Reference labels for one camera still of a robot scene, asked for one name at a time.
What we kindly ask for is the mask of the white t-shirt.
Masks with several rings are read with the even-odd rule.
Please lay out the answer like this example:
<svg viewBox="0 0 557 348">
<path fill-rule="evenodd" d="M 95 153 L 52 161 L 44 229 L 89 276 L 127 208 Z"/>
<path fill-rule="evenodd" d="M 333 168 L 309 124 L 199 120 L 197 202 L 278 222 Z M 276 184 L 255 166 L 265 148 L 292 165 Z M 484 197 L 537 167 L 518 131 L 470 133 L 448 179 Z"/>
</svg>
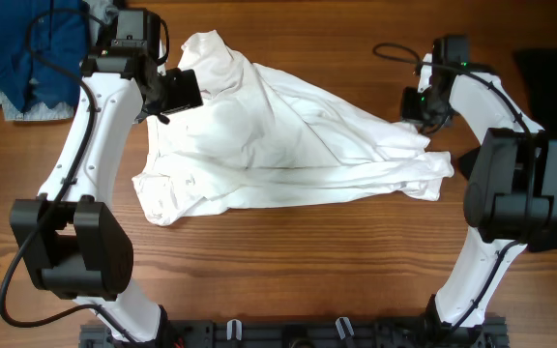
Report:
<svg viewBox="0 0 557 348">
<path fill-rule="evenodd" d="M 132 182 L 146 219 L 320 205 L 400 191 L 435 201 L 453 175 L 413 126 L 390 123 L 302 79 L 249 61 L 211 31 L 190 36 L 179 66 L 202 104 L 149 120 Z"/>
</svg>

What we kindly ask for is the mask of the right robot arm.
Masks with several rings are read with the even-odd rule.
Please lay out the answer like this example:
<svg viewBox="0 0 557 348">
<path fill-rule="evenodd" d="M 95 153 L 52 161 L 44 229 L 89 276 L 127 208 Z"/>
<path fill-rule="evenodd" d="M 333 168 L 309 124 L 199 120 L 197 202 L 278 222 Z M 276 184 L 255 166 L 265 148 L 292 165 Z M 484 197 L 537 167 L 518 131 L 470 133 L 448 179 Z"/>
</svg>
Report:
<svg viewBox="0 0 557 348">
<path fill-rule="evenodd" d="M 492 68 L 471 62 L 466 37 L 435 40 L 415 64 L 420 81 L 403 91 L 401 120 L 432 134 L 460 115 L 480 143 L 463 200 L 466 241 L 433 298 L 436 333 L 448 338 L 484 322 L 509 265 L 557 222 L 557 140 L 524 116 Z"/>
</svg>

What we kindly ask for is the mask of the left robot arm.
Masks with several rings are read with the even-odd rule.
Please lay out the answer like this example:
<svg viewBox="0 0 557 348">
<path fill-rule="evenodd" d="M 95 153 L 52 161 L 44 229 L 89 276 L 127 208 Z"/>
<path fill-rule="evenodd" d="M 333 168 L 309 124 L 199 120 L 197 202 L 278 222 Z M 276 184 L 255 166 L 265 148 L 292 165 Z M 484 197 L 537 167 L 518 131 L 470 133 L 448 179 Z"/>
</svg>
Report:
<svg viewBox="0 0 557 348">
<path fill-rule="evenodd" d="M 132 280 L 133 248 L 112 214 L 112 195 L 131 127 L 202 103 L 195 73 L 167 69 L 166 22 L 123 9 L 104 26 L 79 73 L 73 124 L 55 167 L 33 199 L 18 199 L 10 226 L 34 286 L 75 310 L 91 310 L 116 347 L 180 347 L 159 304 Z"/>
</svg>

